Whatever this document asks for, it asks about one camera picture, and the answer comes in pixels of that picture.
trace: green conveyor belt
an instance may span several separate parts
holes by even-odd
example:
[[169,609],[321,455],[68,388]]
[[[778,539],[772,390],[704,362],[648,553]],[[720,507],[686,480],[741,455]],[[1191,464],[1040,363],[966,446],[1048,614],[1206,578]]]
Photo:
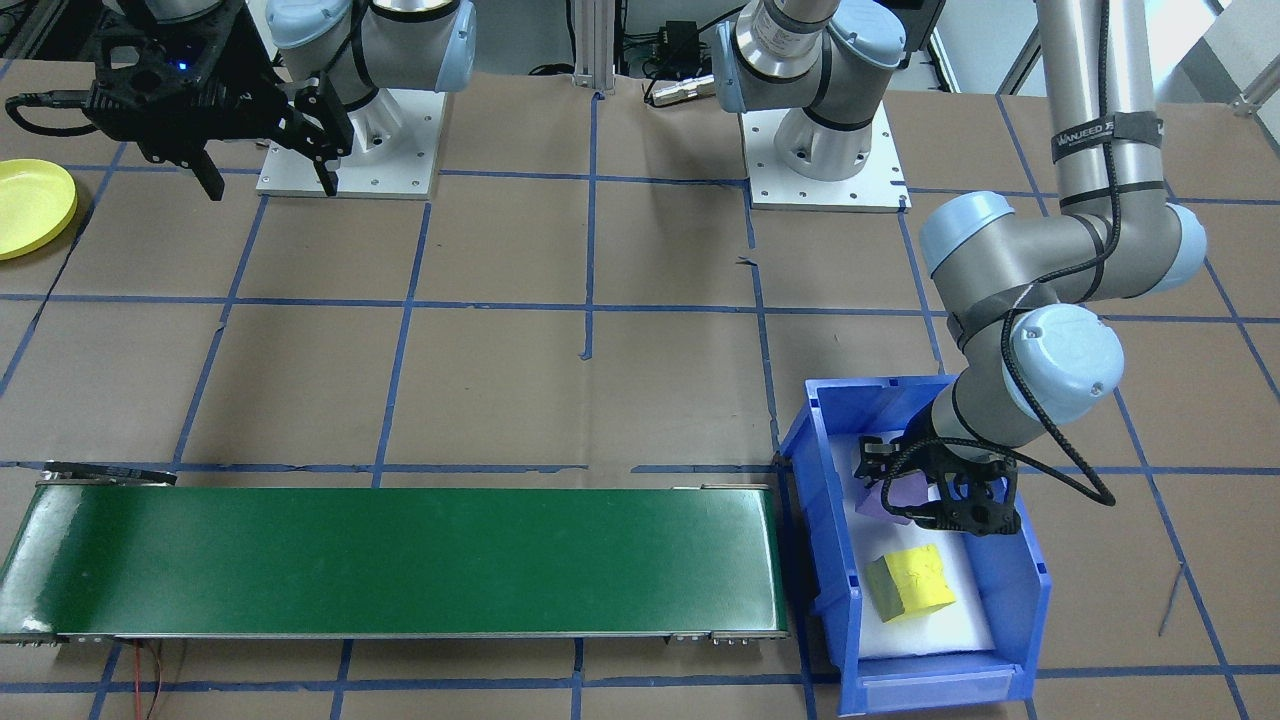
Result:
[[768,489],[45,484],[0,641],[786,633]]

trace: light blue joint cap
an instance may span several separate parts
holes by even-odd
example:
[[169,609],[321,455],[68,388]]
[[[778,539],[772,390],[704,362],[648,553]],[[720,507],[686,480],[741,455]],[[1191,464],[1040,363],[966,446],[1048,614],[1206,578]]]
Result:
[[989,190],[961,195],[934,210],[920,228],[920,251],[929,277],[966,240],[1012,211],[1009,201]]
[[742,99],[742,81],[737,74],[737,54],[733,53],[733,23],[724,20],[716,26],[712,37],[712,74],[716,77],[716,99],[726,113],[742,114],[746,100]]
[[[1061,425],[1084,416],[1124,375],[1120,338],[1079,305],[1059,302],[1027,313],[1014,323],[1010,342],[1032,395]],[[1009,368],[1001,370],[1009,396],[1028,418],[1036,418]]]
[[1178,215],[1178,222],[1183,225],[1181,245],[1178,246],[1178,256],[1174,258],[1174,264],[1165,273],[1165,277],[1160,278],[1156,287],[1143,295],[1174,290],[1196,277],[1196,273],[1204,266],[1204,254],[1208,251],[1208,236],[1204,234],[1204,225],[1199,224],[1196,213],[1181,205],[1170,204],[1169,209]]
[[476,8],[463,0],[453,14],[453,32],[444,47],[440,74],[435,78],[436,92],[461,92],[471,83],[471,68],[476,60]]
[[829,27],[840,44],[873,65],[892,69],[902,61],[906,47],[902,20],[874,0],[844,0]]
[[266,27],[282,50],[306,45],[333,29],[351,10],[351,0],[268,0]]

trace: mounting plate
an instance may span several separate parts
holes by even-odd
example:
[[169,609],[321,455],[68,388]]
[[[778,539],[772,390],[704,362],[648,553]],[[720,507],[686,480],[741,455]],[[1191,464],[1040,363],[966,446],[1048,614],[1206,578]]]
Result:
[[[444,127],[445,92],[392,90],[412,132],[401,132],[364,156],[344,158],[338,168],[338,197],[430,200]],[[257,177],[260,195],[324,197],[311,160],[271,143]]]
[[836,210],[896,213],[911,206],[897,146],[884,104],[872,120],[874,141],[860,173],[836,182],[815,181],[792,170],[773,149],[773,136],[788,110],[758,110],[742,115],[742,152],[751,179],[751,206],[765,210]]

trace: purple object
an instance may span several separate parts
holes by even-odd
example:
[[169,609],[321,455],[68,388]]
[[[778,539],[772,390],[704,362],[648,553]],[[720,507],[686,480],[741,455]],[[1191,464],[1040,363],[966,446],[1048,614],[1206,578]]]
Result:
[[[854,505],[858,512],[868,518],[876,518],[877,520],[897,523],[899,525],[911,524],[911,520],[884,510],[884,505],[881,503],[879,497],[881,483],[876,483],[868,488],[860,478],[854,478],[854,480],[858,483],[858,502]],[[888,488],[888,498],[899,507],[904,505],[924,505],[929,500],[929,480],[919,470],[910,475],[902,475],[893,480],[893,484]]]

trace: connector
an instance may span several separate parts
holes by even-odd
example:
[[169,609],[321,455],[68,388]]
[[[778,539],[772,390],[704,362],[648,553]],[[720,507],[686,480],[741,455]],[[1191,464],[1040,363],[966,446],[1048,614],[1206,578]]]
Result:
[[666,108],[716,95],[716,76],[703,76],[677,82],[653,94],[653,106]]

